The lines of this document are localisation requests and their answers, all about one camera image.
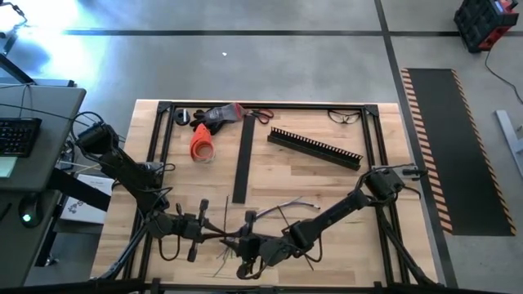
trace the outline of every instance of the black cable organizer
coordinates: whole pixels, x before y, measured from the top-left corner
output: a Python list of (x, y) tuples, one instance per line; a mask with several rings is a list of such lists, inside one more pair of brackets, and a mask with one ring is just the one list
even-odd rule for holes
[(360, 160), (363, 158), (362, 155), (299, 136), (277, 127), (270, 129), (267, 141), (355, 171), (360, 169)]

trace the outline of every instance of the orange object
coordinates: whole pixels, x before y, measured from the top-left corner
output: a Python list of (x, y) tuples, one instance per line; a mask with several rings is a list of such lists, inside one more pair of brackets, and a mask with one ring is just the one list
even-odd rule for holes
[(190, 156), (197, 163), (210, 163), (214, 159), (211, 132), (200, 123), (190, 140)]

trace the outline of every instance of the desk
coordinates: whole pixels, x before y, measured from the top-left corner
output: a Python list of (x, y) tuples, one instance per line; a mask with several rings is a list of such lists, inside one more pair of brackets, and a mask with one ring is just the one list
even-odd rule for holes
[[(157, 100), (139, 100), (136, 103), (125, 145), (125, 151), (136, 161), (145, 160), (147, 155), (157, 105)], [(380, 104), (378, 107), (390, 164), (410, 163), (398, 105)], [(365, 160), (361, 161), (361, 169), (357, 172), (268, 143), (266, 136), (270, 127), (279, 127), (357, 154), (365, 154), (360, 122), (353, 125), (336, 124), (329, 120), (324, 110), (275, 110), (275, 118), (270, 125), (262, 126), (257, 122), (255, 126), (247, 202), (244, 205), (230, 204), (227, 213), (228, 231), (236, 230), (243, 224), (245, 210), (260, 211), (298, 196), (326, 209), (344, 198), (352, 190), (358, 177), (369, 169)], [(175, 126), (167, 162), (176, 164), (177, 169), (166, 174), (163, 183), (164, 186), (174, 187), (168, 195), (171, 202), (169, 212), (175, 213), (174, 204), (180, 203), (185, 212), (197, 213), (200, 199), (207, 198), (210, 202), (207, 217), (213, 224), (223, 223), (226, 196), (232, 195), (234, 186), (241, 131), (242, 123), (235, 123), (225, 126), (214, 136), (216, 158), (213, 163), (204, 165), (193, 163), (189, 156), (192, 129)], [(437, 280), (418, 196), (402, 192), (396, 205), (405, 246), (427, 276)], [(92, 276), (103, 274), (127, 245), (135, 207), (134, 198), (124, 189), (114, 191), (92, 267)], [(289, 222), (317, 215), (317, 212), (303, 207), (289, 208), (284, 212)], [(258, 221), (254, 230), (258, 233), (280, 235), (283, 227), (284, 220), (274, 213)], [(164, 239), (166, 256), (171, 256), (176, 250), (176, 240), (173, 236)], [(314, 272), (304, 259), (291, 258), (267, 269), (259, 280), (250, 281), (235, 277), (239, 259), (227, 261), (221, 272), (213, 277), (221, 265), (221, 260), (216, 257), (224, 248), (217, 240), (207, 241), (199, 247), (195, 263), (186, 261), (190, 242), (181, 242), (180, 256), (171, 262), (160, 259), (158, 244), (153, 242), (146, 280), (161, 278), (162, 283), (166, 284), (200, 286), (269, 284), (299, 287), (372, 287), (374, 281), (384, 281), (373, 209), (365, 208), (333, 225), (324, 232), (323, 241), (324, 259), (319, 264), (314, 264)], [(133, 277), (138, 272), (140, 247), (137, 252)], [(310, 254), (318, 255), (317, 245)], [(394, 275), (399, 280), (396, 254), (391, 256)]]
[[(23, 86), (0, 89), (0, 103), (20, 105), (23, 90)], [(72, 118), (78, 112), (85, 94), (85, 90), (78, 88), (31, 86), (26, 89), (24, 106)], [(0, 106), (0, 117), (16, 118), (19, 112), (16, 108)], [(12, 204), (0, 222), (0, 262), (4, 268), (0, 271), (0, 287), (22, 286), (34, 264), (34, 258), (51, 223), (60, 193), (51, 190), (43, 193), (43, 221), (36, 228), (26, 229), (18, 217), (18, 204), (25, 194), (21, 191), (45, 190), (72, 125), (67, 119), (36, 112), (22, 111), (21, 115), (41, 118), (42, 125), (31, 156), (19, 158), (11, 177), (0, 179), (0, 210), (8, 203)]]

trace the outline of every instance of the gray desk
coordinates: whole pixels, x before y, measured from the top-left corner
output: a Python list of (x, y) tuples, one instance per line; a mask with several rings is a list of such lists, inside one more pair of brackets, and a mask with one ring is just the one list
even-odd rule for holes
[[(20, 105), (24, 87), (0, 89), (0, 103)], [(72, 118), (78, 112), (86, 92), (68, 87), (31, 86), (32, 106), (29, 89), (25, 93), (25, 107), (59, 114)], [(18, 117), (19, 110), (0, 105), (0, 117)], [(19, 158), (9, 179), (0, 180), (0, 211), (8, 204), (12, 207), (0, 222), (0, 288), (19, 287), (34, 264), (60, 192), (45, 191), (42, 194), (44, 218), (34, 229), (26, 229), (18, 218), (18, 204), (25, 191), (42, 191), (56, 160), (60, 148), (69, 133), (71, 121), (46, 114), (23, 111), (22, 117), (42, 119), (40, 134), (29, 158)]]

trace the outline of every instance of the computer mouse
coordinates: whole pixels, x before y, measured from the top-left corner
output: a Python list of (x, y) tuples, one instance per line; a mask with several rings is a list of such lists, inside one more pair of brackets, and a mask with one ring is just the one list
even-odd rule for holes
[(18, 205), (18, 217), (26, 228), (34, 228), (42, 222), (43, 209), (40, 193), (24, 195)]

